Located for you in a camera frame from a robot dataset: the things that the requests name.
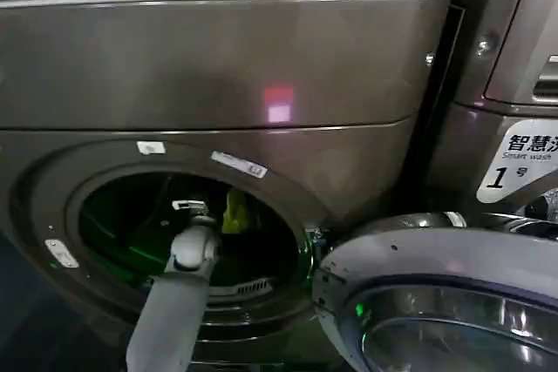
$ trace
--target label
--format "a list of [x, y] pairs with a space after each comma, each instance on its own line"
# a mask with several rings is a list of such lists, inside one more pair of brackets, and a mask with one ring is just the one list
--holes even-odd
[[498, 202], [557, 169], [558, 120], [526, 119], [507, 129], [477, 199]]
[[62, 241], [57, 239], [48, 239], [44, 241], [46, 248], [49, 252], [60, 262], [64, 267], [70, 269], [77, 269], [79, 267], [78, 261], [71, 255], [70, 250]]
[[167, 150], [165, 149], [165, 144], [160, 141], [138, 141], [138, 150], [144, 156], [149, 154], [165, 154]]
[[266, 167], [252, 163], [251, 161], [238, 159], [230, 154], [224, 152], [213, 152], [211, 154], [211, 160], [218, 161], [219, 163], [232, 167], [240, 172], [254, 176], [255, 178], [261, 179], [268, 172]]

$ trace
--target washing machine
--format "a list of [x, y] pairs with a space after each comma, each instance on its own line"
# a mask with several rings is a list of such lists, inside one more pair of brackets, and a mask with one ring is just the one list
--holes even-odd
[[69, 301], [132, 326], [209, 214], [195, 360], [339, 359], [311, 279], [334, 237], [393, 211], [447, 5], [0, 0], [2, 231]]
[[558, 220], [557, 24], [558, 0], [452, 0], [406, 176], [425, 207]]

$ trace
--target gray robot arm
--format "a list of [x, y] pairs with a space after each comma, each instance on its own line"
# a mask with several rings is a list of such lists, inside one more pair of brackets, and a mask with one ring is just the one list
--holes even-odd
[[205, 311], [217, 241], [194, 226], [174, 238], [165, 273], [157, 278], [126, 351], [128, 372], [185, 372]]

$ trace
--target white sticker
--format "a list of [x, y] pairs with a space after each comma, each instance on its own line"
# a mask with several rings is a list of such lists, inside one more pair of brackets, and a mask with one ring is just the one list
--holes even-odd
[[146, 156], [149, 154], [165, 154], [167, 152], [165, 145], [160, 141], [138, 141], [137, 144], [139, 152]]
[[558, 169], [558, 120], [526, 119], [507, 129], [477, 191], [486, 204], [498, 202]]
[[222, 163], [225, 166], [232, 167], [236, 170], [240, 170], [250, 176], [261, 179], [268, 172], [266, 167], [252, 163], [251, 161], [238, 159], [237, 157], [231, 156], [230, 154], [225, 154], [224, 152], [213, 152], [211, 154], [211, 159]]
[[57, 239], [48, 239], [44, 241], [46, 248], [52, 253], [54, 257], [64, 267], [77, 269], [79, 267], [78, 261], [71, 255], [70, 250], [62, 241]]

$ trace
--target door rim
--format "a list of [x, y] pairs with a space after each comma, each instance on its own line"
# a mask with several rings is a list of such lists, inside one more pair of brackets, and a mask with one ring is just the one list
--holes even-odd
[[[357, 305], [366, 301], [367, 294], [382, 289], [445, 284], [448, 289], [490, 295], [526, 308], [545, 310], [556, 315], [558, 324], [558, 268], [549, 263], [550, 255], [558, 255], [558, 243], [450, 225], [448, 221], [448, 227], [396, 226], [391, 231], [375, 231], [371, 224], [323, 259], [312, 286], [315, 309], [326, 335], [357, 371], [370, 370], [362, 352], [362, 339], [369, 323], [359, 317]], [[467, 242], [482, 243], [482, 248], [465, 246]], [[480, 260], [474, 250], [479, 250], [480, 256], [493, 257]], [[538, 257], [518, 259], [517, 254]], [[513, 266], [514, 273], [522, 273], [522, 277], [514, 279], [508, 274], [512, 269], [503, 266]], [[540, 346], [538, 337], [534, 335], [524, 341]], [[556, 344], [552, 350], [545, 348], [558, 353]]]
[[[80, 261], [84, 262], [79, 269], [53, 269], [49, 264], [56, 260], [44, 248], [43, 243], [47, 238], [68, 241], [68, 232], [77, 231], [75, 227], [77, 219], [75, 214], [79, 205], [77, 193], [80, 188], [89, 185], [88, 182], [92, 182], [91, 185], [93, 185], [99, 183], [101, 178], [109, 181], [124, 172], [130, 174], [137, 172], [140, 168], [147, 172], [160, 172], [165, 171], [166, 167], [172, 168], [174, 172], [185, 172], [224, 181], [264, 201], [285, 219], [291, 229], [295, 226], [294, 233], [298, 232], [297, 242], [300, 245], [304, 240], [308, 251], [310, 251], [311, 244], [306, 237], [303, 237], [303, 227], [306, 223], [315, 225], [317, 221], [324, 222], [329, 218], [329, 213], [316, 198], [291, 180], [273, 173], [272, 170], [268, 171], [263, 180], [251, 179], [245, 173], [211, 160], [212, 151], [192, 147], [177, 139], [165, 141], [166, 154], [144, 156], [138, 152], [136, 141], [146, 139], [153, 140], [153, 138], [143, 136], [138, 139], [109, 139], [57, 152], [56, 155], [43, 161], [40, 168], [33, 171], [36, 181], [30, 191], [25, 191], [26, 202], [12, 201], [12, 219], [19, 233], [24, 235], [18, 242], [25, 247], [37, 248], [35, 254], [31, 256], [34, 262], [48, 274], [58, 287], [64, 289], [65, 294], [88, 306], [93, 306], [106, 315], [116, 316], [121, 320], [134, 323], [139, 310], [137, 306], [134, 308], [133, 301], [131, 303], [130, 301], [110, 301], [102, 292], [95, 292], [94, 289], [87, 286], [89, 281], [89, 278], [86, 279], [87, 276], [92, 273], [98, 274], [98, 272], [95, 264], [90, 264], [88, 257], [81, 254], [74, 246], [74, 239], [69, 240], [68, 247], [72, 253], [75, 252], [79, 256]], [[296, 196], [293, 201], [309, 202], [307, 211], [304, 212], [300, 206], [288, 200], [285, 201], [285, 196], [290, 195]], [[13, 193], [12, 199], [15, 199], [16, 196], [20, 195]], [[246, 316], [240, 321], [239, 316], [238, 320], [232, 323], [236, 324], [235, 327], [229, 325], [221, 327], [221, 323], [216, 321], [214, 325], [203, 328], [201, 340], [230, 342], [269, 335], [313, 315], [310, 293], [304, 291], [302, 283], [298, 285], [298, 289], [294, 289], [286, 297], [286, 299], [296, 300], [296, 303], [283, 310], [283, 315], [271, 315], [267, 319], [261, 318], [259, 322], [256, 321], [257, 317], [250, 322]]]

